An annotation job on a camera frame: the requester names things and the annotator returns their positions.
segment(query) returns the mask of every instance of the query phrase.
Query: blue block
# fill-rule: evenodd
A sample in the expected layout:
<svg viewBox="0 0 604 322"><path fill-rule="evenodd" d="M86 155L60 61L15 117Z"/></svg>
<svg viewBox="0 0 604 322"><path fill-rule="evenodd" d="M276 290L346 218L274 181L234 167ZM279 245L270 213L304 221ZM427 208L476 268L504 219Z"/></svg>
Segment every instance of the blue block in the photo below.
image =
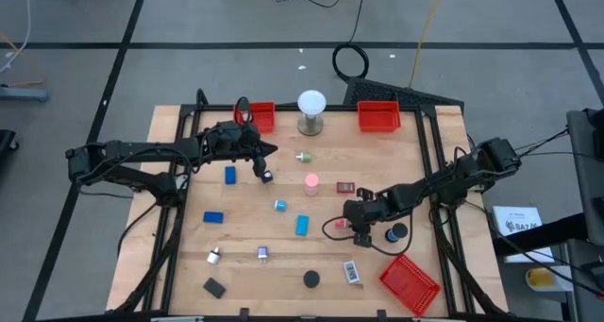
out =
<svg viewBox="0 0 604 322"><path fill-rule="evenodd" d="M225 219L225 214L222 212L204 212L205 223L218 223L222 224Z"/></svg>
<svg viewBox="0 0 604 322"><path fill-rule="evenodd" d="M295 221L295 234L298 236L306 236L309 231L309 217L304 214L298 215L298 219Z"/></svg>
<svg viewBox="0 0 604 322"><path fill-rule="evenodd" d="M235 177L235 166L227 166L225 167L225 184L234 184L236 183Z"/></svg>

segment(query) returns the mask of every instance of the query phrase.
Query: yellow cable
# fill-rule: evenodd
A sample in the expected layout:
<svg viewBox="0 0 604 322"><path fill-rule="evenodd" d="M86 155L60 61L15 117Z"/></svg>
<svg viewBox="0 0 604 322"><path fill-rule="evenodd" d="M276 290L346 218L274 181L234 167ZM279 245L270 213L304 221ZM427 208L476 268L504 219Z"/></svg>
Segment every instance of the yellow cable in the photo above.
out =
<svg viewBox="0 0 604 322"><path fill-rule="evenodd" d="M426 23L424 24L424 30L422 31L422 36L419 38L419 42L417 43L417 50L415 51L415 61L413 62L413 70L411 72L411 80L409 80L409 88L413 85L413 80L415 79L415 70L417 69L417 62L419 61L419 55L422 50L422 42L424 41L424 37L426 37L426 33L428 32L428 26L430 25L430 20L432 19L432 14L434 14L434 10L438 6L440 0L432 1L432 7L430 8L430 13L428 13L428 18L426 19Z"/></svg>
<svg viewBox="0 0 604 322"><path fill-rule="evenodd" d="M12 43L12 41L8 38L8 36L6 36L3 32L0 32L0 38L2 38L2 40L4 40L4 42L8 43L8 45L10 45L15 52L19 51L19 48L17 48L17 46L14 43ZM34 69L34 71L36 71L36 73L38 73L42 77L42 80L18 82L18 83L10 84L8 86L9 87L37 86L37 85L42 85L44 82L46 82L46 74L42 71L42 68L40 68L38 63L36 63L35 60L28 57L25 52L21 52L21 56L25 59L25 61L29 62L29 65Z"/></svg>

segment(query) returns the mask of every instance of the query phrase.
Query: white cable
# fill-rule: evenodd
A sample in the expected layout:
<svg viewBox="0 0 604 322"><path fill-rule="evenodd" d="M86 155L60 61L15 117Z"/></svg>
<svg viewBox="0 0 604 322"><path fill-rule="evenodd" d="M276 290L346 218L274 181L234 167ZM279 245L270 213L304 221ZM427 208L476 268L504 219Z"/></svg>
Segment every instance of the white cable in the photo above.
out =
<svg viewBox="0 0 604 322"><path fill-rule="evenodd" d="M21 54L21 52L23 52L23 50L27 46L27 42L29 42L29 33L30 32L31 32L31 6L29 5L29 0L27 0L27 33L25 34L25 40L23 41L21 48L19 48L19 50L17 52L15 52L15 54L13 54L12 57L10 57L7 64L5 64L2 67L2 69L0 69L0 74L4 73L4 71L6 71L10 67L12 62L15 61L15 59L17 59L19 54Z"/></svg>

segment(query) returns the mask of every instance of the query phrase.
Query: pink cylinder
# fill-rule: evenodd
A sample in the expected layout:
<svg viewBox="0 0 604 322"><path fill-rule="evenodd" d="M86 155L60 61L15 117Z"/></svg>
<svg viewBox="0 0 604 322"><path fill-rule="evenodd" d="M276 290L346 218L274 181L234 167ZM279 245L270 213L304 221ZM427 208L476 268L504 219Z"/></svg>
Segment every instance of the pink cylinder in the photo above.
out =
<svg viewBox="0 0 604 322"><path fill-rule="evenodd" d="M315 174L309 174L304 179L304 192L307 195L316 195L319 192L319 177Z"/></svg>

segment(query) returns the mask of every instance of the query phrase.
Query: red mesh basket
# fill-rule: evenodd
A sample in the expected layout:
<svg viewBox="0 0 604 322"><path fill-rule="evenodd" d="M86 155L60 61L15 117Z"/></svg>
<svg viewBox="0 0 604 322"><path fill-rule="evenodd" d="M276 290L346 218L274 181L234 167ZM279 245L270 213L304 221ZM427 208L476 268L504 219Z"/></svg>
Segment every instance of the red mesh basket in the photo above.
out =
<svg viewBox="0 0 604 322"><path fill-rule="evenodd" d="M252 112L252 124L255 125L260 133L272 132L275 128L275 103L272 102L253 102L249 104ZM235 122L239 125L243 123L241 113L233 108Z"/></svg>
<svg viewBox="0 0 604 322"><path fill-rule="evenodd" d="M392 132L400 127L397 101L359 101L357 113L361 132Z"/></svg>
<svg viewBox="0 0 604 322"><path fill-rule="evenodd" d="M379 280L415 316L422 316L441 287L405 255L394 259Z"/></svg>

